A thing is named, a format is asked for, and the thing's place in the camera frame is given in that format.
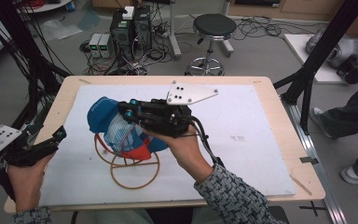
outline white paper sheet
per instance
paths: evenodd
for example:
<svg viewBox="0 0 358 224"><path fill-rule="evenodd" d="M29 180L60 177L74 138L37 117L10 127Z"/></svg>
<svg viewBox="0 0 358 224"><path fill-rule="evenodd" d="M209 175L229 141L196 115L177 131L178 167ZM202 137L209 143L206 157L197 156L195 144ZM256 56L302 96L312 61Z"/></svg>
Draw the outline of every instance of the white paper sheet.
<svg viewBox="0 0 358 224"><path fill-rule="evenodd" d="M255 88L244 85L205 85L218 89L213 98L191 105L209 135L213 153L229 171L265 195L295 194L281 152L269 128ZM117 101L131 98L164 99L169 86L125 85L82 86L64 124L68 136L51 160L42 187L41 204L101 204L167 202L201 199L193 189L194 180L167 149L158 153L161 166L157 178L143 189L123 189L110 175L109 164L94 149L87 113L102 96ZM207 161L209 155L202 147ZM132 167L117 171L117 178L132 186L147 182L156 167Z"/></svg>

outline black mount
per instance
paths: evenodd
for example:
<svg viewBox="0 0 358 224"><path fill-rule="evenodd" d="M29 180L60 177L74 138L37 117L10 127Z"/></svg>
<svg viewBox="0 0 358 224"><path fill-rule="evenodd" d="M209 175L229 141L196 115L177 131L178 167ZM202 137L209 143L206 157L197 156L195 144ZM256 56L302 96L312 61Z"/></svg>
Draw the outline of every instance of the black mount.
<svg viewBox="0 0 358 224"><path fill-rule="evenodd" d="M167 105L166 100L144 102L131 99L129 103L119 102L118 112L128 122L172 137L186 133L191 123L191 110L187 105Z"/></svg>
<svg viewBox="0 0 358 224"><path fill-rule="evenodd" d="M7 195L16 201L13 187L6 172L5 162L19 167L32 166L46 156L58 150L58 144L66 137L66 131L61 126L48 140L34 146L28 145L28 137L39 132L43 125L28 126L12 143L0 151L0 185Z"/></svg>

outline wooden table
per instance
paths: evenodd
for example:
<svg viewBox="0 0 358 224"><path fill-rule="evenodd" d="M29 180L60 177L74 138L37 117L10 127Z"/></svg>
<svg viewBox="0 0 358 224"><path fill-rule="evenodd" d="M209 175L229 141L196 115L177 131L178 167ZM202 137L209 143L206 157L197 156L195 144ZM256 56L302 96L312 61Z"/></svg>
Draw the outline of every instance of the wooden table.
<svg viewBox="0 0 358 224"><path fill-rule="evenodd" d="M189 84L253 85L261 105L266 113L270 128L281 150L289 175L296 188L296 195L268 197L272 202L311 201L324 198L324 188L310 162L303 163L299 158L307 157L296 131L282 106L279 95L267 77L67 77L45 120L45 127L37 136L36 143L51 137L65 120L76 98L77 90L82 85L169 85L173 80ZM159 206L204 205L199 202L165 202L165 203L126 203L107 205L84 205L76 207L54 207L52 210L81 210L107 208L136 208ZM5 211L13 213L15 204L10 199L5 204Z"/></svg>

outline shoe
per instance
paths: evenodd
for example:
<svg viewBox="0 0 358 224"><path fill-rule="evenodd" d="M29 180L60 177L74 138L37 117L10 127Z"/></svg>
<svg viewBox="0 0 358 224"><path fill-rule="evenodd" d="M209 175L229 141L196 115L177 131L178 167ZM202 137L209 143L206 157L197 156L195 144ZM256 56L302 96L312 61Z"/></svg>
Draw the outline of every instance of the shoe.
<svg viewBox="0 0 358 224"><path fill-rule="evenodd" d="M310 110L310 119L312 119L319 126L319 128L322 130L322 132L324 132L324 135L326 135L326 137L334 138L324 129L324 126L320 121L320 116L322 115L322 113L323 111L321 109L319 109L318 107L313 107Z"/></svg>
<svg viewBox="0 0 358 224"><path fill-rule="evenodd" d="M341 171L341 176L350 184L358 184L358 176L353 171L353 167L349 166Z"/></svg>

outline person's arm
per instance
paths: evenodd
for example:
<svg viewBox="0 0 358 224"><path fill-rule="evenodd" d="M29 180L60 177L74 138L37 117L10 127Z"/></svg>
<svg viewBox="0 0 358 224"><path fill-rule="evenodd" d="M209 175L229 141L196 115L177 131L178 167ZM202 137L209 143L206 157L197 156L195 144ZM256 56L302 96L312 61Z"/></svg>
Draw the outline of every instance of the person's arm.
<svg viewBox="0 0 358 224"><path fill-rule="evenodd" d="M39 208L40 189L45 167L54 155L49 155L30 167L9 165L7 174L16 197L16 214L11 223L50 223L47 207Z"/></svg>
<svg viewBox="0 0 358 224"><path fill-rule="evenodd" d="M263 194L218 164L212 167L203 158L192 126L177 138L145 132L170 147L179 165L196 180L194 188L226 223L283 223L269 213Z"/></svg>

